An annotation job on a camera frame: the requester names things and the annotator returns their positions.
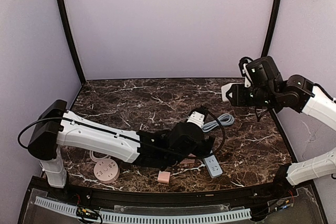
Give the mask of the white cube socket adapter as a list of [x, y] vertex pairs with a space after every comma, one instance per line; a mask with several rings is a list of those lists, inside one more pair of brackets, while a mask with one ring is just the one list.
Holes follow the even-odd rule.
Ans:
[[231, 91], [229, 91], [229, 90], [235, 84], [236, 83], [228, 83], [228, 84], [225, 84], [225, 85], [223, 85], [221, 87], [221, 94], [222, 94], [222, 101], [223, 102], [228, 102], [229, 101], [229, 99], [227, 98], [226, 94], [231, 93]]

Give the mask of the pink cube socket adapter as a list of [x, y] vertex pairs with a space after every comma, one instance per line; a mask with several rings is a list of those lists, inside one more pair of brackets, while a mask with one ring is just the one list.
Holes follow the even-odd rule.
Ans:
[[183, 159], [178, 165], [179, 168], [195, 168], [197, 166], [197, 162], [195, 159], [190, 159], [190, 157], [195, 157], [195, 155], [190, 154], [189, 158]]

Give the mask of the blue power strip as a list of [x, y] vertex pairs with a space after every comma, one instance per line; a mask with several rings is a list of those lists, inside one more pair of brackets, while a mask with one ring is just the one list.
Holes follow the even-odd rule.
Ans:
[[204, 158], [203, 162], [212, 179], [217, 178], [223, 174], [223, 170], [214, 155]]

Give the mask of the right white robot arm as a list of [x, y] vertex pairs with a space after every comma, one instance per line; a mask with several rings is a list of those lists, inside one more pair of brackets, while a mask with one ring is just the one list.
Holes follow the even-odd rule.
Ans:
[[[264, 107], [275, 112], [291, 108], [335, 129], [335, 98], [319, 84], [294, 74], [284, 80], [271, 56], [239, 61], [243, 83], [221, 87], [222, 100], [238, 107]], [[335, 149], [300, 163], [282, 165], [274, 184], [296, 186], [335, 174]]]

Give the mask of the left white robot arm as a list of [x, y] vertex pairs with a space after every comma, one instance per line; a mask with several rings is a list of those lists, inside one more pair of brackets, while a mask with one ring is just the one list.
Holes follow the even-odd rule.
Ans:
[[31, 156], [38, 159], [49, 186], [65, 188], [68, 182], [60, 148], [78, 147], [106, 154], [136, 166], [165, 170], [183, 159], [209, 157], [214, 137], [203, 132], [209, 115], [206, 107], [193, 109], [187, 120], [170, 130], [154, 133], [128, 131], [86, 120], [66, 109], [67, 102], [56, 100], [25, 129], [33, 128], [28, 145]]

